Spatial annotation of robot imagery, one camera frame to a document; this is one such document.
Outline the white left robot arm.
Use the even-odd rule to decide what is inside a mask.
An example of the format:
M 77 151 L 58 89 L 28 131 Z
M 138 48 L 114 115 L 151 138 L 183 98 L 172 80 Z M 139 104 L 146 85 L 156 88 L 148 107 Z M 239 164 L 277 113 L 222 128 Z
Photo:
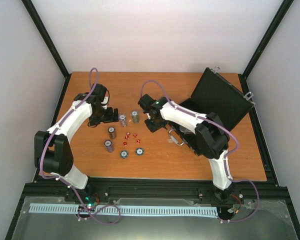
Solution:
M 88 121 L 89 127 L 119 121 L 117 108 L 108 107 L 109 90 L 102 84 L 93 84 L 90 92 L 79 93 L 64 116 L 46 131 L 34 136 L 34 164 L 44 179 L 62 180 L 76 188 L 82 201 L 93 198 L 94 188 L 88 185 L 89 177 L 74 165 L 70 142 Z

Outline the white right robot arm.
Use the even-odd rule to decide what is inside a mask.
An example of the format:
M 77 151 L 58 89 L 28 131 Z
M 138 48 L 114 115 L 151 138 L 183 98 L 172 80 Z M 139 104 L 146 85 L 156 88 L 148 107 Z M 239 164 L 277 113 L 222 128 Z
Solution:
M 151 132 L 175 123 L 195 135 L 197 150 L 209 160 L 212 183 L 221 190 L 227 190 L 233 178 L 228 164 L 229 140 L 233 135 L 223 126 L 219 116 L 198 113 L 178 105 L 166 97 L 158 100 L 148 94 L 140 97 L 138 105 L 148 115 L 145 121 Z

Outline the black poker set case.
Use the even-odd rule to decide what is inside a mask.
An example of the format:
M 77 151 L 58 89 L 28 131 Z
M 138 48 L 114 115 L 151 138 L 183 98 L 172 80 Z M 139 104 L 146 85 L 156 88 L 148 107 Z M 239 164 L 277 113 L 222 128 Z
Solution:
M 232 131 L 255 103 L 219 73 L 207 67 L 191 96 L 180 105 L 201 114 L 215 113 L 219 116 L 223 126 L 228 131 Z M 168 122 L 168 124 L 197 156 L 201 155 L 197 149 L 196 137 L 192 132 L 185 132 L 186 128 L 176 123 Z

